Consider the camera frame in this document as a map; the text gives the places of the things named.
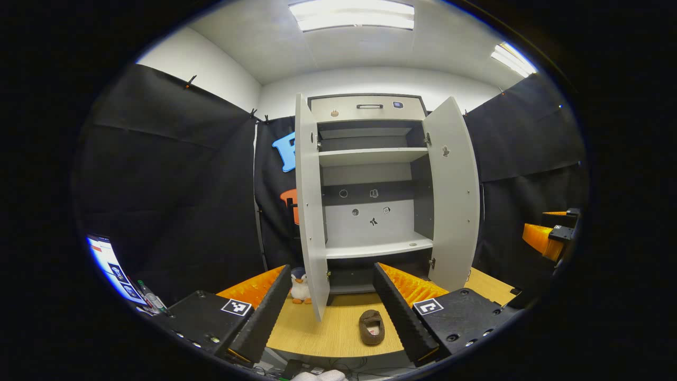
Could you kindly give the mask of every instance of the black curtain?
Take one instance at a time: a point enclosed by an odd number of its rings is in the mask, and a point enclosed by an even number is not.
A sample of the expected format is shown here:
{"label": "black curtain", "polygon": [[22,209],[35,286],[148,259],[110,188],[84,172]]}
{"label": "black curtain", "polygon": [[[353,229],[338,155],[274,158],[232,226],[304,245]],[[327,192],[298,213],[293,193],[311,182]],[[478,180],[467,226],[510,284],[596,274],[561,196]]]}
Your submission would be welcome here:
{"label": "black curtain", "polygon": [[303,265],[299,227],[290,225],[290,214],[280,195],[296,188],[296,170],[282,171],[282,157],[273,142],[294,132],[294,117],[259,123],[255,158],[255,195],[261,210],[261,236],[268,268]]}
{"label": "black curtain", "polygon": [[253,199],[255,119],[133,65],[97,101],[74,169],[86,233],[166,303],[263,271]]}
{"label": "black curtain", "polygon": [[554,262],[522,240],[543,212],[583,207],[584,143],[557,89],[530,75],[465,116],[482,194],[473,266],[520,289],[552,273]]}

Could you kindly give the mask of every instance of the white wall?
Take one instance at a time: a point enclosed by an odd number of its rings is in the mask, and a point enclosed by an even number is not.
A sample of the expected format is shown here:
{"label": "white wall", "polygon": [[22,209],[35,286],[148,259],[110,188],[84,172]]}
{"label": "white wall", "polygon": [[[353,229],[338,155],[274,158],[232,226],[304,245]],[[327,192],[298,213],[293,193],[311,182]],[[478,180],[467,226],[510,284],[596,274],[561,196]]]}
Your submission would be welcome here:
{"label": "white wall", "polygon": [[185,27],[154,46],[138,64],[164,71],[246,111],[257,107],[261,84],[221,48]]}
{"label": "white wall", "polygon": [[261,88],[258,117],[294,115],[296,93],[304,97],[346,93],[419,95],[428,111],[450,96],[461,112],[472,110],[500,93],[496,86],[439,71],[415,68],[362,67],[322,71],[282,79]]}

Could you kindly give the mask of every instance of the computer screen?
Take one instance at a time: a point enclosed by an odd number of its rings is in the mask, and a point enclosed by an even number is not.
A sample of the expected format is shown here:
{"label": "computer screen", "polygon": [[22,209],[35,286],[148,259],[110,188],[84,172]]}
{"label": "computer screen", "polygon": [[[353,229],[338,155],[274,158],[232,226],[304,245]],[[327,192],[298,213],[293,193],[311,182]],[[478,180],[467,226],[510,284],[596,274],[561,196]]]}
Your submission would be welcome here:
{"label": "computer screen", "polygon": [[139,295],[136,287],[133,286],[132,280],[120,266],[120,262],[118,262],[118,258],[113,252],[110,240],[101,236],[87,235],[87,241],[96,262],[118,293],[127,300],[145,305],[146,302]]}

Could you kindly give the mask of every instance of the fluorescent light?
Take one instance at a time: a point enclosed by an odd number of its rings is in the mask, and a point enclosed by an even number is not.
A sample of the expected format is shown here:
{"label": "fluorescent light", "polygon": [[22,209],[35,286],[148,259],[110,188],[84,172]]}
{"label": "fluorescent light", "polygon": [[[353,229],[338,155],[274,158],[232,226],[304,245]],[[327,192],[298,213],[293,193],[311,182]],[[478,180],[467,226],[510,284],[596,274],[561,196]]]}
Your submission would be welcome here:
{"label": "fluorescent light", "polygon": [[304,32],[357,25],[414,28],[414,7],[388,0],[311,0],[289,10]]}
{"label": "fluorescent light", "polygon": [[492,53],[492,58],[518,72],[524,78],[528,77],[529,74],[536,73],[536,69],[529,61],[507,43],[497,45]]}

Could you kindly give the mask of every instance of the white shelf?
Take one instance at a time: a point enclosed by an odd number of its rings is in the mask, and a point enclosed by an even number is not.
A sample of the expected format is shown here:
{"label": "white shelf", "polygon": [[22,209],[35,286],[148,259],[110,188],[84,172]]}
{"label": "white shelf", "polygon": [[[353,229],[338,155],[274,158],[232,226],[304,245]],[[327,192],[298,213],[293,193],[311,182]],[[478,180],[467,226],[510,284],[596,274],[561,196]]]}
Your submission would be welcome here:
{"label": "white shelf", "polygon": [[332,242],[331,235],[326,244],[327,259],[363,258],[372,256],[385,256],[412,252],[414,250],[427,249],[433,246],[433,241],[412,231],[407,235],[399,236],[396,242],[383,241],[375,243],[373,240],[365,242],[362,239]]}
{"label": "white shelf", "polygon": [[410,163],[428,154],[427,148],[369,148],[320,152],[322,167],[383,163]]}

